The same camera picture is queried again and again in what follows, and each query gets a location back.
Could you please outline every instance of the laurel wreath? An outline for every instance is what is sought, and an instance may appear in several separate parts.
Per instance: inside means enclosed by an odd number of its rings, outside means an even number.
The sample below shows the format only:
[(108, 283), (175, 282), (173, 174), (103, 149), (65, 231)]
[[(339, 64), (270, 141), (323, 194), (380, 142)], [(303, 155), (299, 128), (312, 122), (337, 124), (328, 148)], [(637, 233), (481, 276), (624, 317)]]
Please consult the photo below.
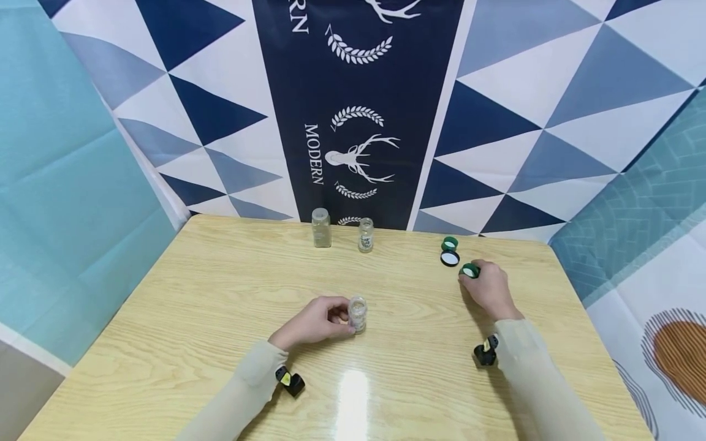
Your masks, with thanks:
[(370, 118), (375, 124), (378, 124), (380, 127), (384, 127), (385, 120), (378, 112), (369, 107), (353, 106), (346, 107), (331, 118), (331, 124), (333, 124), (331, 129), (336, 131), (337, 127), (341, 127), (349, 119), (360, 118), (362, 116)]
[(372, 190), (367, 191), (367, 192), (365, 192), (365, 193), (358, 193), (358, 192), (356, 192), (356, 191), (352, 191), (352, 190), (349, 190), (348, 188), (345, 188), (345, 187), (343, 186), (343, 184), (338, 183), (338, 181), (336, 181), (336, 184), (335, 184), (335, 185), (336, 185), (336, 190), (338, 191), (338, 193), (341, 193), (341, 194), (344, 195), (346, 198), (351, 198), (351, 199), (367, 199), (367, 198), (371, 198), (371, 197), (373, 197), (375, 194), (377, 194), (377, 192), (378, 192), (378, 189), (377, 189), (377, 188), (373, 188)]
[(331, 48), (331, 52), (336, 54), (346, 63), (353, 64), (368, 64), (384, 55), (392, 47), (393, 36), (389, 36), (388, 39), (383, 40), (380, 44), (375, 46), (373, 49), (368, 49), (366, 51), (362, 49), (353, 49), (346, 42), (343, 41), (340, 35), (333, 33), (331, 30), (331, 25), (328, 26), (325, 35), (331, 34), (328, 38), (328, 46)]
[(361, 217), (355, 217), (355, 216), (346, 216), (338, 219), (338, 224), (339, 225), (348, 225), (348, 224), (353, 224), (354, 222), (360, 222)]

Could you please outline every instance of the wrist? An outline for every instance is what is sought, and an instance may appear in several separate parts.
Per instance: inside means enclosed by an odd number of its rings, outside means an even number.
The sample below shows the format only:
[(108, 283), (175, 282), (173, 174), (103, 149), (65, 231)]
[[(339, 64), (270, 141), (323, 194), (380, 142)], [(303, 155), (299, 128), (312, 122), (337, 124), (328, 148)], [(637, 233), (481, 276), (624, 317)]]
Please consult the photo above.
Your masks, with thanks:
[(297, 343), (284, 329), (284, 327), (281, 327), (280, 329), (276, 330), (272, 335), (270, 335), (268, 343), (277, 347), (283, 352), (290, 352), (297, 345)]
[(525, 316), (518, 310), (515, 305), (508, 306), (489, 313), (494, 322), (500, 320), (524, 320)]

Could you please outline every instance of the beige sleeve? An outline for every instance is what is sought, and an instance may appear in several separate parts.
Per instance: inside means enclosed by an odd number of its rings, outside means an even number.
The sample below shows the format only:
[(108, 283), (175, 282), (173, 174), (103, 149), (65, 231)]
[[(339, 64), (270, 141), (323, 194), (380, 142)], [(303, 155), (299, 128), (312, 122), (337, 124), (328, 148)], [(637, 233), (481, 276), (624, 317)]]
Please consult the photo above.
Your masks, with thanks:
[(549, 356), (527, 320), (495, 324), (498, 367), (529, 410), (543, 441), (604, 440), (601, 429)]
[(287, 352), (258, 342), (243, 358), (235, 374), (175, 441), (233, 441), (272, 399), (275, 371), (287, 361)]

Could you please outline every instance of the glass jar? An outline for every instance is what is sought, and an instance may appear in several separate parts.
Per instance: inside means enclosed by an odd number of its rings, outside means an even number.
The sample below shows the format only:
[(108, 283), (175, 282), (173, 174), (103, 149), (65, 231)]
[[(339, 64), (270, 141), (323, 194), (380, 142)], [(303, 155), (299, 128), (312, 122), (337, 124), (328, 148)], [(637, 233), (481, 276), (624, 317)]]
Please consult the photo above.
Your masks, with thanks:
[(315, 247), (331, 247), (331, 218), (327, 209), (317, 208), (311, 213), (311, 230)]
[(371, 218), (360, 219), (358, 235), (358, 250), (361, 253), (370, 253), (373, 250), (373, 220)]
[(356, 334), (365, 330), (368, 321), (368, 303), (364, 298), (355, 296), (348, 302), (348, 325), (355, 328)]

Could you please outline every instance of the left hand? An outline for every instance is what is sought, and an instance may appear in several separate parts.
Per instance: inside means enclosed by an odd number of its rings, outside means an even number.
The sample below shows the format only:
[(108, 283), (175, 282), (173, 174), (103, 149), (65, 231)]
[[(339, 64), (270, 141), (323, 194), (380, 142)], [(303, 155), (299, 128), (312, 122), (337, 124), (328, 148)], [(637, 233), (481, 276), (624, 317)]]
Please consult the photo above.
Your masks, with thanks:
[(355, 334), (348, 321), (348, 299), (321, 296), (310, 301), (268, 340), (289, 352), (298, 344), (319, 343), (333, 337)]

